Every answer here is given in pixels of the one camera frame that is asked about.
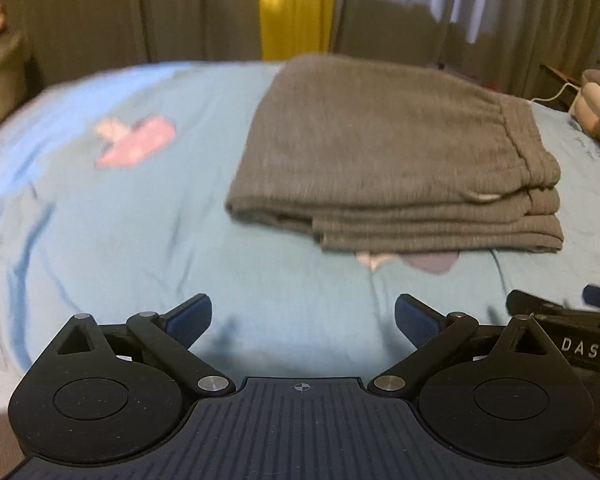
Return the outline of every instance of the pink pattern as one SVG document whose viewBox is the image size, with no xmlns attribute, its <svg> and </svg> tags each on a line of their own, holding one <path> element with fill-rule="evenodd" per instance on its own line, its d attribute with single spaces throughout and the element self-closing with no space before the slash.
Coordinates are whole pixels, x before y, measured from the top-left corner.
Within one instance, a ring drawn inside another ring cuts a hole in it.
<svg viewBox="0 0 600 480">
<path fill-rule="evenodd" d="M 131 129 L 120 121 L 104 120 L 97 133 L 112 145 L 96 161 L 97 167 L 128 168 L 158 152 L 175 137 L 175 127 L 161 116 L 149 117 Z"/>
<path fill-rule="evenodd" d="M 445 274 L 459 257 L 460 253 L 421 253 L 404 254 L 401 259 L 406 265 L 429 274 Z"/>
<path fill-rule="evenodd" d="M 451 270 L 460 257 L 460 253 L 415 253 L 415 254 L 370 254 L 362 252 L 356 254 L 356 259 L 371 272 L 376 272 L 380 267 L 390 264 L 398 259 L 410 267 L 422 270 L 429 274 L 445 274 Z"/>
</svg>

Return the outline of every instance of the white cable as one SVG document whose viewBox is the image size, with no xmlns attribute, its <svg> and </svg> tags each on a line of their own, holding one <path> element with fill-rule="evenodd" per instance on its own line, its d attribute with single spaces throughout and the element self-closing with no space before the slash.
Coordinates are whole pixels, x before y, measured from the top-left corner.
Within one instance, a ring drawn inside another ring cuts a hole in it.
<svg viewBox="0 0 600 480">
<path fill-rule="evenodd" d="M 548 103 L 549 101 L 554 101 L 558 97 L 560 97 L 560 95 L 562 95 L 562 92 L 564 92 L 564 89 L 567 88 L 567 86 L 575 88 L 576 92 L 580 91 L 580 89 L 576 85 L 574 85 L 572 83 L 565 83 L 564 85 L 562 85 L 562 88 L 560 88 L 560 91 L 556 95 L 554 95 L 553 97 L 551 97 L 549 99 L 540 99 L 540 98 L 536 97 L 534 99 L 531 99 L 531 102 L 532 103 Z"/>
</svg>

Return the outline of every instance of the gray curtain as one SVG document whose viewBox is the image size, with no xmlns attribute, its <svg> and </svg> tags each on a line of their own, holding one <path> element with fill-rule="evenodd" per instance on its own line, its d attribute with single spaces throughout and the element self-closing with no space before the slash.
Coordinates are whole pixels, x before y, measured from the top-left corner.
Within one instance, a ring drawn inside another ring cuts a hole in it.
<svg viewBox="0 0 600 480">
<path fill-rule="evenodd" d="M 408 64 L 449 64 L 530 97 L 541 62 L 579 76 L 600 0 L 338 0 L 332 49 Z"/>
<path fill-rule="evenodd" d="M 258 0 L 142 0 L 151 61 L 260 59 Z"/>
<path fill-rule="evenodd" d="M 258 0 L 0 0 L 40 89 L 168 60 L 260 58 Z"/>
</svg>

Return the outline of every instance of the bed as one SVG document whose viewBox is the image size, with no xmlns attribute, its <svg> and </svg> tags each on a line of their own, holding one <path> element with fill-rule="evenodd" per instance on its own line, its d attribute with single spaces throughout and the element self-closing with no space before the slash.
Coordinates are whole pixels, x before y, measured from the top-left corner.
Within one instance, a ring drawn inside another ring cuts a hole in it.
<svg viewBox="0 0 600 480">
<path fill-rule="evenodd" d="M 53 87 L 0 128 L 0 412 L 19 377 L 78 312 L 99 323 L 167 311 L 204 292 L 192 348 L 245 376 L 361 376 L 413 346 L 394 325 L 408 292 L 443 313 L 507 321 L 519 288 L 573 308 L 600 285 L 600 150 L 567 114 L 533 104 L 562 168 L 558 254 L 461 253 L 444 272 L 400 258 L 372 269 L 301 235 L 232 221 L 223 203 L 251 118 L 279 64 L 171 63 Z M 133 125 L 187 107 L 163 149 L 124 168 L 96 161 L 105 118 Z"/>
</svg>

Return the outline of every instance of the crosshair marking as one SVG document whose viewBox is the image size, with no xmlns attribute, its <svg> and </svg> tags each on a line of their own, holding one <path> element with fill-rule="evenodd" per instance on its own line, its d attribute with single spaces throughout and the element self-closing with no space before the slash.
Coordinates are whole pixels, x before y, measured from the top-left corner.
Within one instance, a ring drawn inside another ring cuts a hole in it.
<svg viewBox="0 0 600 480">
<path fill-rule="evenodd" d="M 311 389 L 311 386 L 309 386 L 307 383 L 298 383 L 294 386 L 294 389 L 304 393 L 305 391 Z"/>
</svg>

